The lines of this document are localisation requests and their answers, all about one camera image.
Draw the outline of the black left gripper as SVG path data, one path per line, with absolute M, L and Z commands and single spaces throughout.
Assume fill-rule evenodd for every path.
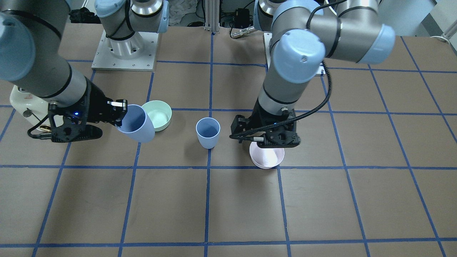
M 250 117 L 236 115 L 231 124 L 230 138 L 255 141 L 260 148 L 294 148 L 300 145 L 301 139 L 296 132 L 296 122 L 283 125 L 278 123 L 289 121 L 296 117 L 294 109 L 284 108 L 280 115 L 272 115 L 264 110 L 258 101 Z

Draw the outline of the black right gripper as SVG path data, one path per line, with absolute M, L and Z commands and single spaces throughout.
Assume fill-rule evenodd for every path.
M 103 132 L 94 124 L 104 122 L 121 126 L 128 111 L 126 99 L 113 100 L 106 97 L 103 91 L 90 80 L 86 81 L 86 91 L 82 98 L 68 107 L 48 105 L 48 117 L 62 116 L 63 124 L 57 126 L 51 121 L 52 142 L 66 143 L 75 141 L 95 140 L 102 137 Z

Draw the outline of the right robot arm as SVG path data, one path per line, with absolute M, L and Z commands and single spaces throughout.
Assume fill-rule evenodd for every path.
M 75 142 L 101 138 L 95 124 L 114 125 L 137 142 L 155 136 L 147 112 L 126 99 L 113 100 L 59 55 L 70 0 L 1 1 L 1 80 L 47 103 L 28 130 L 34 139 Z M 169 25 L 167 0 L 97 0 L 105 36 L 96 69 L 150 70 L 156 39 Z

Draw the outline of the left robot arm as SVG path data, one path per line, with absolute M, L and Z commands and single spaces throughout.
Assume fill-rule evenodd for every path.
M 257 0 L 253 26 L 270 32 L 270 64 L 250 117 L 235 116 L 230 138 L 256 142 L 260 148 L 300 144 L 296 123 L 329 101 L 332 79 L 325 59 L 382 63 L 395 46 L 394 29 L 378 17 L 378 0 Z M 320 71 L 327 94 L 317 107 L 296 115 L 295 105 Z

